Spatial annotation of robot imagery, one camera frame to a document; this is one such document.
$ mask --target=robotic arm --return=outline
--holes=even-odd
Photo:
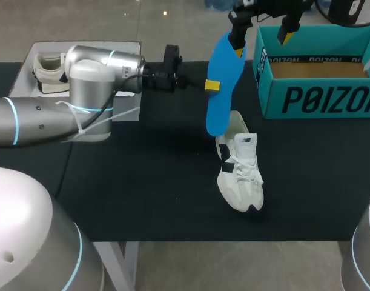
[[[246,30],[253,26],[251,18],[262,14],[273,18],[286,15],[277,35],[280,44],[286,44],[300,28],[299,21],[303,12],[309,10],[313,3],[314,0],[240,0],[229,13],[233,27],[228,39],[232,48],[241,57]]]
[[[116,92],[140,93],[146,87],[168,91],[185,88],[187,78],[178,73],[181,63],[175,45],[166,47],[164,61],[159,64],[146,63],[138,55],[76,45],[65,60],[69,98],[0,98],[0,147],[30,146],[77,136],[75,141],[104,140],[111,132]],[[84,135],[94,122],[97,126]]]

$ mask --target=shoelace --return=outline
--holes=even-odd
[[[234,165],[236,168],[236,178],[239,180],[247,180],[250,182],[259,182],[263,185],[263,178],[257,169],[257,158],[242,161],[238,157],[231,155],[232,159],[236,161]]]

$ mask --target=shoe box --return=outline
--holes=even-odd
[[[370,27],[301,26],[281,45],[259,27],[253,60],[265,118],[370,118]]]

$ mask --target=white shoe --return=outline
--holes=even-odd
[[[229,205],[240,212],[258,212],[264,202],[256,144],[257,134],[249,133],[238,111],[231,111],[228,130],[216,138],[222,160],[217,184]]]
[[[37,79],[38,89],[42,93],[59,93],[69,90],[68,78],[65,74],[65,53],[60,56],[34,57],[33,74]]]

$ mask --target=black mat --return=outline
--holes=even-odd
[[[188,63],[204,78],[207,63]],[[234,92],[263,175],[265,211],[231,210],[205,133],[206,97],[145,90],[140,123],[75,144],[59,201],[93,241],[349,240],[370,200],[370,119],[265,120],[251,64]]]
[[[0,97],[8,96],[21,64],[0,63]],[[61,188],[71,144],[46,144],[23,149],[0,149],[0,167],[32,176],[52,196]]]

